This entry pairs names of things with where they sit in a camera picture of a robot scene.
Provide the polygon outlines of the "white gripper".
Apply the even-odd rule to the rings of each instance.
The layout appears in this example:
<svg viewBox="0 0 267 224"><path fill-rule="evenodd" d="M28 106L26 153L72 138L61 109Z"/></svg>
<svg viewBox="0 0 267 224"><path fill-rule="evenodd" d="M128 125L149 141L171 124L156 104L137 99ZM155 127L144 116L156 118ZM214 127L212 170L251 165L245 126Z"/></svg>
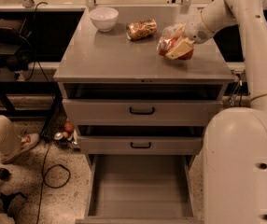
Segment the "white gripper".
<svg viewBox="0 0 267 224"><path fill-rule="evenodd" d="M204 23L201 10L191 15L187 19L186 24L180 23L172 27L172 37L181 37L184 34L188 38L178 39L174 46L165 54L166 58L170 60L189 60L194 51L193 41L196 44L203 44L215 35Z"/></svg>

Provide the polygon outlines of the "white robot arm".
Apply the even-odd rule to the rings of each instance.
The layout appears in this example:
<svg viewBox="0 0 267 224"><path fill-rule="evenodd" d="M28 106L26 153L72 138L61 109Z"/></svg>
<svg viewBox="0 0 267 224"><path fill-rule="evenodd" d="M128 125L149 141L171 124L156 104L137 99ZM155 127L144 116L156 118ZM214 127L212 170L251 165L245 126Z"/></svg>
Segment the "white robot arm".
<svg viewBox="0 0 267 224"><path fill-rule="evenodd" d="M215 115L204 133L204 224L267 224L267 0L213 0L182 35L201 44L236 25L250 106Z"/></svg>

